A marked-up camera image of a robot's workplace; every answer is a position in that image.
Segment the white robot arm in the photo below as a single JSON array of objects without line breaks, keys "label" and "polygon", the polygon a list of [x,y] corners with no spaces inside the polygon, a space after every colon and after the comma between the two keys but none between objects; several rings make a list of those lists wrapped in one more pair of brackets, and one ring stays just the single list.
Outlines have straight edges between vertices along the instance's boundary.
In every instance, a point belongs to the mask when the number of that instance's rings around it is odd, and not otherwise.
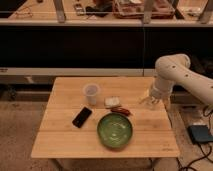
[{"label": "white robot arm", "polygon": [[213,107],[213,79],[190,70],[191,61],[186,54],[166,55],[155,62],[156,77],[139,102],[152,104],[171,97],[175,84],[209,107]]}]

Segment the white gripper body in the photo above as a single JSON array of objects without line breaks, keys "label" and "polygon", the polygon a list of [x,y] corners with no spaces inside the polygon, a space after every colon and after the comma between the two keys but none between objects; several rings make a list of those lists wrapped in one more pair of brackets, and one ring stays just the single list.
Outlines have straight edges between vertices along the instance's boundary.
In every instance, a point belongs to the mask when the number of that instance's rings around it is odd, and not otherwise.
[{"label": "white gripper body", "polygon": [[171,88],[166,89],[165,87],[152,84],[150,88],[139,98],[139,103],[157,105],[160,101],[162,101],[164,104],[168,105],[170,103],[171,93]]}]

